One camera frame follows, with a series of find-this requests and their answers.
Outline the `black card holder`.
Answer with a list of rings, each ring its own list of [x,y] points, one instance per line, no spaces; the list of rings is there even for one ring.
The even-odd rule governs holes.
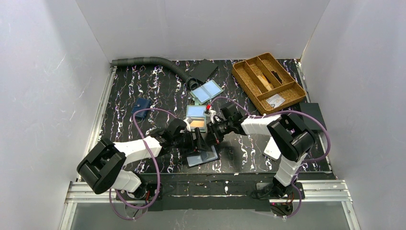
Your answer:
[[[187,166],[189,168],[213,162],[218,159],[220,159],[220,156],[217,153],[217,149],[215,146],[211,146],[210,151],[200,151],[186,157]]]

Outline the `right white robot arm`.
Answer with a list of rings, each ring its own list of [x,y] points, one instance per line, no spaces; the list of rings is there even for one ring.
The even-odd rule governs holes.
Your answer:
[[[229,133],[266,135],[271,137],[281,153],[281,162],[274,185],[288,187],[294,181],[306,155],[316,142],[313,131],[294,112],[283,111],[281,115],[268,117],[242,115],[232,104],[221,108],[222,117],[215,115],[207,124],[205,141],[216,145]]]

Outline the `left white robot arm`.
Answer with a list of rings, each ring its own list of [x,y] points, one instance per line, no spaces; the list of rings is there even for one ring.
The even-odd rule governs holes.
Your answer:
[[[96,194],[109,189],[135,192],[142,184],[134,172],[123,170],[129,163],[166,154],[178,149],[192,165],[216,160],[214,146],[203,139],[199,128],[189,128],[181,119],[174,119],[167,128],[128,142],[112,142],[102,138],[78,164],[77,172]]]

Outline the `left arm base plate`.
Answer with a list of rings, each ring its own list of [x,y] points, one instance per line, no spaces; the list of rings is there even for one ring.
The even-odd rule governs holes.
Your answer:
[[[119,190],[118,193],[124,200],[144,200],[149,202],[157,193],[157,183],[142,183],[133,193],[125,190]]]

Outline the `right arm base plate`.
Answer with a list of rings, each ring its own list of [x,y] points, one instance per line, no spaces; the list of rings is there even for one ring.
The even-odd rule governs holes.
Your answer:
[[[256,189],[250,196],[254,199],[288,199],[298,200],[299,196],[305,198],[304,187],[301,182],[296,182],[294,188],[291,184],[283,186],[276,183],[257,183]]]

